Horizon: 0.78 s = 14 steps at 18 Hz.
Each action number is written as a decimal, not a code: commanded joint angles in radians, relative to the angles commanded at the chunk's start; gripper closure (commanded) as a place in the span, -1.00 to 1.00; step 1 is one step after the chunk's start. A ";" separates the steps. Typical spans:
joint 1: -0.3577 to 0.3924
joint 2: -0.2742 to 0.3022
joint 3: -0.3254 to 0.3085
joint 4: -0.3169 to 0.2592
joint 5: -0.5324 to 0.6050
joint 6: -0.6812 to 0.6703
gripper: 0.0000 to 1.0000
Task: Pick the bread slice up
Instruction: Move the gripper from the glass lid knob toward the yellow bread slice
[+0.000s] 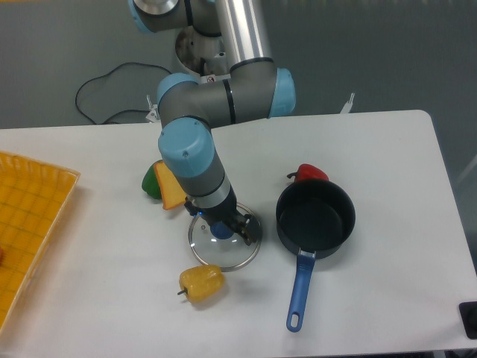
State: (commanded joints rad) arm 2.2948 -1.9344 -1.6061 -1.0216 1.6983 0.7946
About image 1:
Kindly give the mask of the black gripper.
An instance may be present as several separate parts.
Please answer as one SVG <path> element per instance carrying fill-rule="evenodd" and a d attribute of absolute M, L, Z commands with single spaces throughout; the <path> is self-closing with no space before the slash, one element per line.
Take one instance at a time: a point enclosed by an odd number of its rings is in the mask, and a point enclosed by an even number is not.
<path fill-rule="evenodd" d="M 257 217 L 252 214 L 241 214 L 237 210 L 236 194 L 232 187 L 218 205 L 205 208 L 187 200 L 184 207 L 191 216 L 200 215 L 209 225 L 212 234 L 237 233 L 246 246 L 262 238 L 262 227 Z"/>

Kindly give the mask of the round robot base mount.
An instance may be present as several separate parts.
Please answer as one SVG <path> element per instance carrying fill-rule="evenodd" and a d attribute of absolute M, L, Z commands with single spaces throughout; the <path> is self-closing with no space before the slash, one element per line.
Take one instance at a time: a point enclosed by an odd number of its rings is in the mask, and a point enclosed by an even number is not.
<path fill-rule="evenodd" d="M 230 78 L 221 36 L 204 36 L 192 26 L 186 27 L 177 35 L 175 53 L 180 68 L 203 83 Z"/>

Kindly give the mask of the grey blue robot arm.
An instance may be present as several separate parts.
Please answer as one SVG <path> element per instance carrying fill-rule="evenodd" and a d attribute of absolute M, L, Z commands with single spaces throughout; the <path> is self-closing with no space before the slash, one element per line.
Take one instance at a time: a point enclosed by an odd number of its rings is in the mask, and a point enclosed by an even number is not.
<path fill-rule="evenodd" d="M 212 129 L 284 116 L 296 104 L 291 73 L 272 58 L 260 1 L 131 1 L 146 33 L 192 26 L 220 37 L 228 77 L 203 83 L 174 73 L 158 86 L 162 160 L 186 194 L 186 209 L 210 226 L 221 224 L 246 244 L 262 236 L 259 221 L 237 210 L 237 199 L 215 149 Z"/>

